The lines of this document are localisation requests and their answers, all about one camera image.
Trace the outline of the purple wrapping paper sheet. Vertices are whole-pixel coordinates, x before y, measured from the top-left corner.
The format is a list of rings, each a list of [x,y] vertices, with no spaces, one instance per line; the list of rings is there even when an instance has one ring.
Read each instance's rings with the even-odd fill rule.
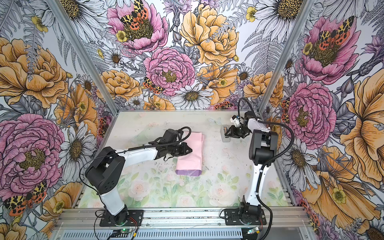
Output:
[[[193,152],[178,157],[176,174],[180,176],[199,177],[202,174],[204,135],[202,133],[192,132],[189,138],[192,139],[192,145],[189,147]]]

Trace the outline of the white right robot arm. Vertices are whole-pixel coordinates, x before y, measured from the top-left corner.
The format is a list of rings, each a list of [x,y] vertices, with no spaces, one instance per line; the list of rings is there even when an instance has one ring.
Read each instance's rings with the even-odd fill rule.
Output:
[[[253,175],[251,185],[241,202],[240,216],[255,216],[259,219],[263,214],[261,203],[263,184],[271,166],[268,161],[277,154],[278,134],[260,119],[233,116],[231,123],[232,125],[222,134],[225,139],[244,139],[251,136],[249,159],[253,163]]]

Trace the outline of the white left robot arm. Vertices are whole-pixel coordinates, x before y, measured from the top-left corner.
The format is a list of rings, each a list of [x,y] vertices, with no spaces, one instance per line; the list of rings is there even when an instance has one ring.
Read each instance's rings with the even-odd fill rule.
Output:
[[[88,182],[96,189],[106,211],[113,217],[128,217],[126,204],[118,191],[123,169],[134,164],[186,156],[193,152],[186,140],[192,135],[190,127],[167,129],[163,136],[146,145],[117,151],[111,147],[102,149],[85,171]]]

